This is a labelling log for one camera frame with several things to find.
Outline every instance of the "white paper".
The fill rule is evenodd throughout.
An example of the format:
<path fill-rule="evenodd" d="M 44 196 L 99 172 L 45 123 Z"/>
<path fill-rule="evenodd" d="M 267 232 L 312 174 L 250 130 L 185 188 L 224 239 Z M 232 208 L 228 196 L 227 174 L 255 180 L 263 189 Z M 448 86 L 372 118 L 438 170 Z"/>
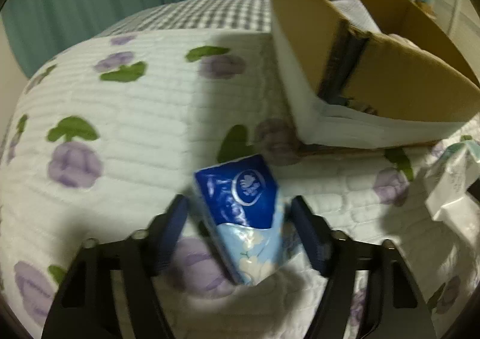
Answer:
<path fill-rule="evenodd" d="M 352 148 L 396 147 L 447 138 L 465 124 L 465 122 L 426 123 L 394 120 L 345 106 L 330 105 L 311 89 L 274 13 L 272 35 L 279 74 L 292 111 L 297 135 L 305 144 Z"/>
<path fill-rule="evenodd" d="M 480 146 L 453 144 L 427 171 L 425 202 L 431 218 L 444 222 L 473 249 L 480 247 L 480 206 L 467 189 L 480 177 Z"/>

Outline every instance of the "cardboard box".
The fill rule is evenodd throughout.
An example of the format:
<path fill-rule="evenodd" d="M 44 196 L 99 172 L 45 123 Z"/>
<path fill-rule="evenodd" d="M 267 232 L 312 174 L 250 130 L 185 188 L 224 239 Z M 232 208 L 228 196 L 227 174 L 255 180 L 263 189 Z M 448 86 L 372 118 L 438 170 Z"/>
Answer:
<path fill-rule="evenodd" d="M 467 122 L 480 111 L 475 74 L 420 8 L 409 0 L 361 1 L 382 34 L 354 27 L 328 0 L 272 0 L 315 94 L 327 102 L 354 99 L 379 117 L 411 122 Z"/>

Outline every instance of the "light blue packaging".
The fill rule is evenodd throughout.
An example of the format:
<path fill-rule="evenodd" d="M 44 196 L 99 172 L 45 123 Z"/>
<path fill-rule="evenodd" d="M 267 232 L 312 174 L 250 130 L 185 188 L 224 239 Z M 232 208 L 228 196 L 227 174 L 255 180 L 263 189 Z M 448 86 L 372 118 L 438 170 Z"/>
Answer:
<path fill-rule="evenodd" d="M 278 186 L 261 155 L 199 170 L 204 218 L 234 281 L 256 285 L 272 274 L 298 244 Z"/>

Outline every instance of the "black and white checkered sheet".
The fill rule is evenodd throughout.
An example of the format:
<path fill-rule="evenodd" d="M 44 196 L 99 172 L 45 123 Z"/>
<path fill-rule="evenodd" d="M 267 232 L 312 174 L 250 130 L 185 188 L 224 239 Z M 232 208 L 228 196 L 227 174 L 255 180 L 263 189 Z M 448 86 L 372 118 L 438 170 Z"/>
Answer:
<path fill-rule="evenodd" d="M 270 31 L 270 0 L 186 0 L 146 9 L 98 37 L 159 29 L 228 28 Z"/>

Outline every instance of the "quilted blanket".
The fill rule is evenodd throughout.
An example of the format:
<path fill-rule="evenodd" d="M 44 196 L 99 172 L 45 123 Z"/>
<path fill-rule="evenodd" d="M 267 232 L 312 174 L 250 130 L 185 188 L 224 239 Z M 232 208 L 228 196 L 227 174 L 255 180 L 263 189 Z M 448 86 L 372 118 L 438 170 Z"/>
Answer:
<path fill-rule="evenodd" d="M 143 31 L 91 39 L 47 62 L 13 116 L 0 178 L 2 292 L 35 339 L 80 243 L 120 240 L 191 192 L 195 170 L 261 152 L 288 199 L 304 195 L 352 238 L 394 240 L 439 336 L 478 284 L 478 255 L 423 202 L 422 175 L 477 118 L 434 148 L 301 158 L 269 33 Z M 121 276 L 116 304 L 132 338 Z M 177 338 L 302 338 L 326 280 L 300 252 L 255 287 L 225 276 L 192 209 L 170 268 L 154 279 Z M 365 278 L 352 295 L 354 338 Z"/>

